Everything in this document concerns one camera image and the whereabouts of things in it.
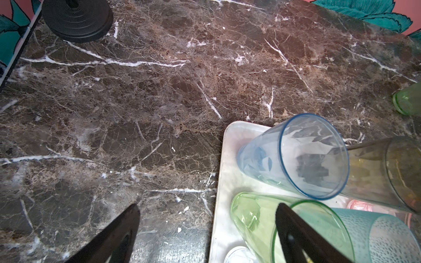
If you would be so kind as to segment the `beige rectangular tray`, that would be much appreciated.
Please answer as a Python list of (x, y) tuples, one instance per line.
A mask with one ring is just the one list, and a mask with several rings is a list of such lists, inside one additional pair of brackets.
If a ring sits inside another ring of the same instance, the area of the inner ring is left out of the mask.
[[(230, 215), (231, 203), (237, 194), (241, 192), (255, 192), (304, 199), (292, 192), (248, 177), (240, 171), (236, 160), (239, 149), (263, 134), (266, 130), (266, 126), (244, 121), (233, 122), (225, 130), (209, 253), (209, 260), (212, 263), (223, 263), (227, 253), (234, 247), (244, 246), (248, 248)], [(333, 210), (334, 208), (347, 209), (346, 206), (349, 201), (346, 197), (337, 196), (321, 203)]]

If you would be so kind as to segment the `grey-blue translucent glass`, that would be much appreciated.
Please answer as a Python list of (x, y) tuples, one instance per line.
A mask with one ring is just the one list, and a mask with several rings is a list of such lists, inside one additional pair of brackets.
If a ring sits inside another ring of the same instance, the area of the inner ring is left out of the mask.
[(239, 149), (240, 171), (290, 192), (328, 200), (349, 178), (349, 154), (339, 131), (315, 114), (299, 114)]

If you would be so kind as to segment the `light green translucent glass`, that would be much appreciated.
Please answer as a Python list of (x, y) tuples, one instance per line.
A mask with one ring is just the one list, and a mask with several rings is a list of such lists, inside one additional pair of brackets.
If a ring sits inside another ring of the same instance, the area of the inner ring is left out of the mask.
[(311, 199), (241, 192), (232, 200), (231, 219), (260, 263), (285, 262), (275, 223), (280, 203), (289, 206), (335, 249), (355, 261), (349, 232), (339, 216), (325, 204)]

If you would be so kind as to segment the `teal frosted glass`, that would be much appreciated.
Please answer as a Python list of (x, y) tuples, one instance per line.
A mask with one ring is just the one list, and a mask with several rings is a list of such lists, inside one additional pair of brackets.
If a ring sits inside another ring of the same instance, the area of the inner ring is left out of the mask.
[(357, 263), (419, 263), (421, 248), (398, 218), (369, 211), (334, 208), (347, 231)]

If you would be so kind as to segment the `dark smoky tall glass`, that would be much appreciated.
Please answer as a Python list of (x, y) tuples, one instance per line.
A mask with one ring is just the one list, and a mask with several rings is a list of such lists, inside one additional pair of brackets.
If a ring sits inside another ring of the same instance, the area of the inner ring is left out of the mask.
[(381, 206), (421, 213), (421, 144), (393, 137), (351, 145), (349, 178), (341, 194)]

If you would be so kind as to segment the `pink short glass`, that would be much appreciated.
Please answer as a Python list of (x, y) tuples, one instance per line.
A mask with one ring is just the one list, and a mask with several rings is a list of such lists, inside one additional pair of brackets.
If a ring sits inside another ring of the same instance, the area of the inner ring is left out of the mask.
[(400, 210), (380, 206), (380, 205), (377, 205), (377, 204), (371, 204), (371, 203), (367, 203), (367, 202), (364, 202), (364, 201), (359, 201), (359, 200), (356, 200), (356, 199), (350, 200), (346, 207), (348, 209), (353, 209), (353, 210), (361, 210), (361, 211), (370, 211), (370, 212), (382, 213), (382, 214), (390, 214), (392, 216), (395, 216), (395, 217), (399, 218), (409, 228), (411, 227), (412, 213), (408, 213), (406, 211), (400, 211)]

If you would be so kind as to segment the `green short glass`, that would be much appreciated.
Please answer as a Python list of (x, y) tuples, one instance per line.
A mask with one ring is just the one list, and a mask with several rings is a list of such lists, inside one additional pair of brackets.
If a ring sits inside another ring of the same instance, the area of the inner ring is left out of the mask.
[(406, 116), (421, 115), (421, 83), (415, 83), (392, 97), (396, 110)]

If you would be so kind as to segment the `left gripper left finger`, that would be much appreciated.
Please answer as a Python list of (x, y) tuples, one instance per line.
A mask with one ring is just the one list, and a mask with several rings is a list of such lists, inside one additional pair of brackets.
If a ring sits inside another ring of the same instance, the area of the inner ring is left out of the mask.
[(128, 263), (140, 223), (137, 204), (126, 208), (103, 231), (96, 235), (68, 263)]

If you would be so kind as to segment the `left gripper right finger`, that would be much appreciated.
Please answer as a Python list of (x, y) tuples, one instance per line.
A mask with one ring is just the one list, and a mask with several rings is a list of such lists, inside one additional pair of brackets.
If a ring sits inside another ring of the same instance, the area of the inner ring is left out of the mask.
[(330, 245), (288, 205), (276, 209), (277, 234), (287, 263), (349, 263), (350, 260)]

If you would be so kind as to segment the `clear tall glass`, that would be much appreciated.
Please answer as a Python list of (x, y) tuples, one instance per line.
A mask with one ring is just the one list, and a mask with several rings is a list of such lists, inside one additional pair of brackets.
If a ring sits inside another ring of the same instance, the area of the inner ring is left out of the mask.
[(259, 263), (259, 261), (247, 247), (237, 246), (227, 253), (224, 263)]

